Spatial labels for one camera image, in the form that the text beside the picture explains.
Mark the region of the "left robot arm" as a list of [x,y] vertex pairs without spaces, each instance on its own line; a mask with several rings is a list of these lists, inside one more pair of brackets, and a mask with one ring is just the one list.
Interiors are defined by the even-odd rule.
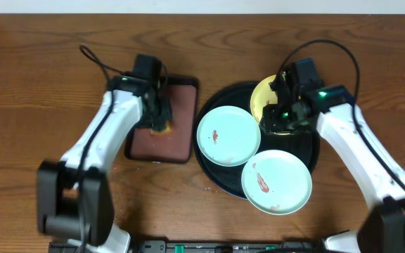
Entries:
[[168,104],[159,97],[164,77],[117,75],[107,86],[96,116],[58,162],[37,171],[40,233],[67,240],[76,252],[128,252],[130,234],[114,223],[108,177],[127,134],[138,124],[164,131]]

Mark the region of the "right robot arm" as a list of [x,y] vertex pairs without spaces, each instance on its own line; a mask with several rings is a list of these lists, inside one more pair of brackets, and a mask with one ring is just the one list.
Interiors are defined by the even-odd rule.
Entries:
[[370,213],[357,232],[322,240],[323,252],[405,252],[405,171],[367,125],[353,95],[325,86],[316,72],[286,71],[263,79],[251,109],[267,133],[314,129],[339,155],[357,182]]

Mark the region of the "yellow plate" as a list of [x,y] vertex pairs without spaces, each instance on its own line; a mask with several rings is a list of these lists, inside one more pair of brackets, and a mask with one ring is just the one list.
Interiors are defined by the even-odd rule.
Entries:
[[268,130],[266,130],[264,124],[263,108],[265,108],[267,105],[273,105],[273,109],[276,109],[278,105],[278,96],[276,95],[276,92],[272,91],[270,88],[270,83],[272,83],[275,78],[275,74],[271,75],[256,85],[250,99],[250,110],[256,123],[258,123],[264,134],[287,136],[291,135],[291,130],[280,128],[276,122],[278,118],[269,117],[270,124]]

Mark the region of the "green and yellow sponge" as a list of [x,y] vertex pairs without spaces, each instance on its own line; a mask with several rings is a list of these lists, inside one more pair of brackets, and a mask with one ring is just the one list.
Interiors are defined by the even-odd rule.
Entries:
[[168,135],[171,133],[172,133],[172,123],[170,121],[155,124],[150,130],[150,134],[154,136]]

